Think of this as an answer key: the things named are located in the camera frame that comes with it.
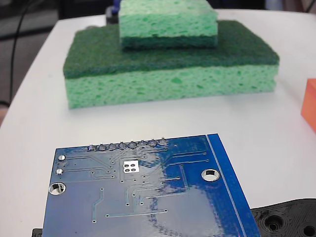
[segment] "blue circuit board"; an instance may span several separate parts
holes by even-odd
[[[217,134],[56,150],[43,237],[259,237]]]

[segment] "orange object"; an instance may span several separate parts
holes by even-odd
[[[308,79],[302,116],[316,132],[316,79]]]

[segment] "hole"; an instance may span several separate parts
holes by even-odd
[[[273,216],[269,216],[266,220],[265,220],[265,225],[266,227],[268,227],[268,229],[270,231],[277,231],[279,229],[282,228],[283,226],[283,219],[279,216],[273,215]]]
[[[202,178],[208,182],[214,182],[220,178],[220,174],[215,169],[206,169],[202,172]]]
[[[206,175],[215,175],[215,170],[207,170]]]
[[[312,236],[315,236],[316,230],[313,226],[306,226],[304,228],[304,234],[308,237],[312,237]]]
[[[49,193],[52,195],[61,195],[66,190],[66,185],[63,183],[53,183],[49,186]]]

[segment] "stacked sponges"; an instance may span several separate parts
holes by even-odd
[[[166,9],[167,3],[180,7]],[[201,30],[188,27],[181,35],[183,21],[172,26],[170,21],[180,15],[191,22],[194,17],[188,12],[192,7],[195,15],[200,11],[196,22]],[[165,23],[164,16],[169,17]],[[217,39],[218,46],[212,48]],[[276,85],[278,64],[278,55],[242,24],[219,21],[217,28],[216,13],[205,0],[123,0],[119,26],[76,34],[64,74],[69,107],[79,108],[269,92]]]

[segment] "table surface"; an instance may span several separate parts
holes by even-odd
[[[316,77],[316,15],[218,12],[280,55],[274,93],[69,110],[67,52],[77,30],[103,26],[105,17],[56,24],[0,129],[0,236],[30,236],[42,227],[55,149],[90,143],[219,133],[251,208],[316,198],[316,134],[300,115],[307,78]]]

